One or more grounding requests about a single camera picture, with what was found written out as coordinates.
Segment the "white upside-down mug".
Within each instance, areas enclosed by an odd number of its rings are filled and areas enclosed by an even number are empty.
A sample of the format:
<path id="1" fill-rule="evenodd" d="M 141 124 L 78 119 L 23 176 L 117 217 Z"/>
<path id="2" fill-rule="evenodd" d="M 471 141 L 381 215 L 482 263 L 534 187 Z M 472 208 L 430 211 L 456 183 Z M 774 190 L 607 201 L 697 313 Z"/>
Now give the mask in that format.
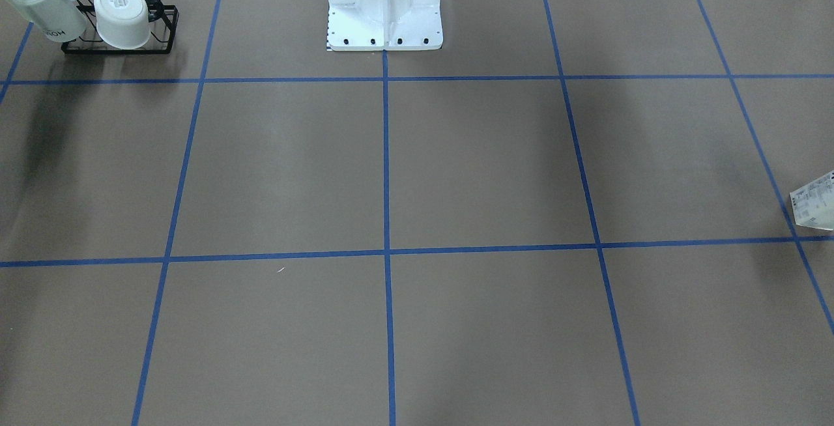
<path id="1" fill-rule="evenodd" d="M 93 11 L 96 33 L 106 44 L 134 50 L 148 43 L 150 13 L 145 0 L 93 0 Z"/>

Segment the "blue milk carton green cap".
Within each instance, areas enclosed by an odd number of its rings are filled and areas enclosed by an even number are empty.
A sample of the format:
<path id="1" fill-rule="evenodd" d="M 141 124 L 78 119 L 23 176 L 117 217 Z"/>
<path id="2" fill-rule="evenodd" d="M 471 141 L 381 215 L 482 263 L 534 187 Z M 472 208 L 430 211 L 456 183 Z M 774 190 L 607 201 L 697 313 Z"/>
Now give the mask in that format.
<path id="1" fill-rule="evenodd" d="M 833 171 L 789 194 L 796 226 L 833 230 Z"/>

